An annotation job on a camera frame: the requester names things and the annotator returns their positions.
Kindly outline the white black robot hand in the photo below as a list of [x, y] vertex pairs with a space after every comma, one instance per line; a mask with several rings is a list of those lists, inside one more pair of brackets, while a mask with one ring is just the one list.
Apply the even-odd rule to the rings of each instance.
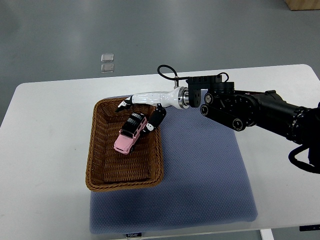
[[180, 86], [172, 91], [137, 93], [124, 99], [117, 106], [115, 112], [129, 109], [137, 104], [156, 107], [143, 129], [144, 133], [149, 133], [155, 130], [164, 120], [167, 107], [175, 107], [176, 109], [187, 109], [189, 107], [189, 90], [187, 87]]

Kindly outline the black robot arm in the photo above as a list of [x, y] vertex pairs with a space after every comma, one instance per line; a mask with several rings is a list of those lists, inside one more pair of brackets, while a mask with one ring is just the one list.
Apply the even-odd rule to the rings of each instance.
[[275, 90], [235, 90], [222, 75], [188, 77], [188, 101], [201, 114], [237, 132], [247, 127], [285, 137], [299, 146], [289, 161], [310, 173], [320, 172], [320, 109], [296, 106], [284, 101]]

